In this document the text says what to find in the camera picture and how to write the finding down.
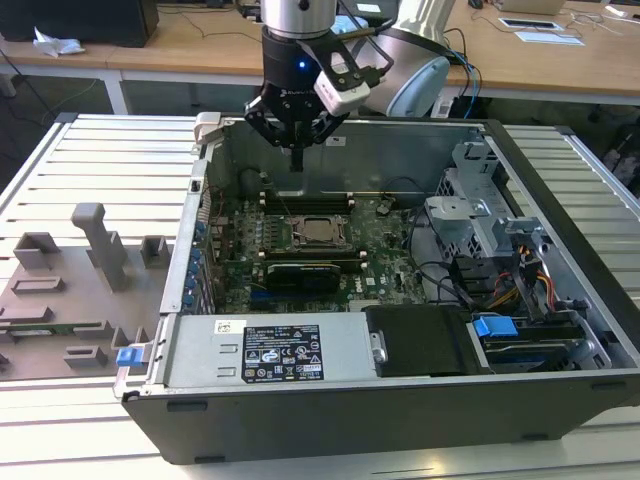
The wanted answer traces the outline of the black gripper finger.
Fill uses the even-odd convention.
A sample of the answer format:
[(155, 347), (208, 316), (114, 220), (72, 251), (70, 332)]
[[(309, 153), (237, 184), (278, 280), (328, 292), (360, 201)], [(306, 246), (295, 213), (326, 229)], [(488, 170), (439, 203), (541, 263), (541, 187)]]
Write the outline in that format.
[(280, 127), (266, 117), (267, 109), (261, 97), (256, 97), (245, 105), (244, 119), (269, 144), (288, 153), (290, 171), (297, 171), (297, 146), (295, 127), (284, 124)]
[(349, 113), (333, 116), (323, 113), (318, 118), (296, 123), (296, 171), (303, 171), (304, 151), (322, 144), (349, 117)]

